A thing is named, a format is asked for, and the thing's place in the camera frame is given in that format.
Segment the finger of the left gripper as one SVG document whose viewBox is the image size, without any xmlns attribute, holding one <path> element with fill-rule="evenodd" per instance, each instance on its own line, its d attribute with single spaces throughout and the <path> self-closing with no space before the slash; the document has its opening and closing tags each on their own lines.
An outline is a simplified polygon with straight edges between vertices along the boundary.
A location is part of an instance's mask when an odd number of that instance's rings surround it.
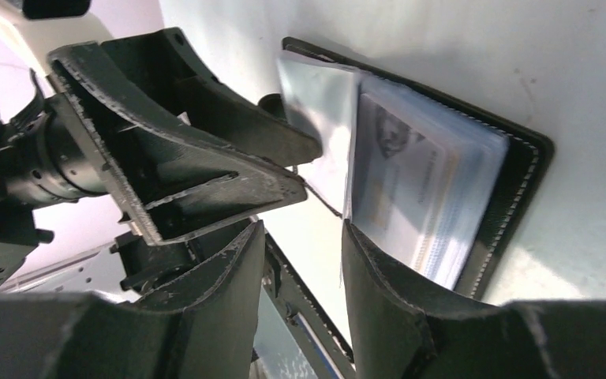
<svg viewBox="0 0 606 379">
<path fill-rule="evenodd" d="M 101 43 L 126 78 L 158 105 L 191 127 L 241 152 L 282 167 L 321 157 L 317 137 L 292 127 L 270 107 L 259 107 L 222 83 L 194 51 L 184 32 L 164 28 Z"/>
</svg>

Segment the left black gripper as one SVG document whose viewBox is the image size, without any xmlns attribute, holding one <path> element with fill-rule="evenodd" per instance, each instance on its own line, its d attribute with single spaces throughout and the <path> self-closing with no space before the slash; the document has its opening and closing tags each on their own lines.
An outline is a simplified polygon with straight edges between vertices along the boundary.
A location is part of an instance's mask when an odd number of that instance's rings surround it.
<svg viewBox="0 0 606 379">
<path fill-rule="evenodd" d="M 110 194 L 151 246 L 185 242 L 305 201 L 303 180 L 191 127 L 90 42 L 48 55 L 57 95 L 0 119 L 0 205 L 44 208 Z"/>
</svg>

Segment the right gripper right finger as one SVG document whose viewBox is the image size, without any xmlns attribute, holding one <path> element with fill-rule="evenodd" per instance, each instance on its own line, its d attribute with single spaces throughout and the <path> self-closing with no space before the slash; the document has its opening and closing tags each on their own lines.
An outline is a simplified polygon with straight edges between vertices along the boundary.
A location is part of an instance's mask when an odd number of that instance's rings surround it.
<svg viewBox="0 0 606 379">
<path fill-rule="evenodd" d="M 349 221 L 342 271 L 359 378 L 606 378 L 606 300 L 478 302 Z"/>
</svg>

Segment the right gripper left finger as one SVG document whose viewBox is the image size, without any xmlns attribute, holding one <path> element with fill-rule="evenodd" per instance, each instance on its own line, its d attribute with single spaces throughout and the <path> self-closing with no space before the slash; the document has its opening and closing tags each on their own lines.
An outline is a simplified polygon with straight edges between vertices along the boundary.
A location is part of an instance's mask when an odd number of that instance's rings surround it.
<svg viewBox="0 0 606 379">
<path fill-rule="evenodd" d="M 247 378 L 264 255 L 256 221 L 133 303 L 0 294 L 0 378 Z"/>
</svg>

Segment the black leather card holder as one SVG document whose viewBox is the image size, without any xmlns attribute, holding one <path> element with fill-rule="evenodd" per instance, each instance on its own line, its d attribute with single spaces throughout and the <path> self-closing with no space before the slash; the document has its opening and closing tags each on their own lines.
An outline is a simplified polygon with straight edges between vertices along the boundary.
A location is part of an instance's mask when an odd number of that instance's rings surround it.
<svg viewBox="0 0 606 379">
<path fill-rule="evenodd" d="M 555 153 L 545 135 L 294 37 L 261 105 L 315 137 L 294 170 L 407 268 L 480 299 Z"/>
</svg>

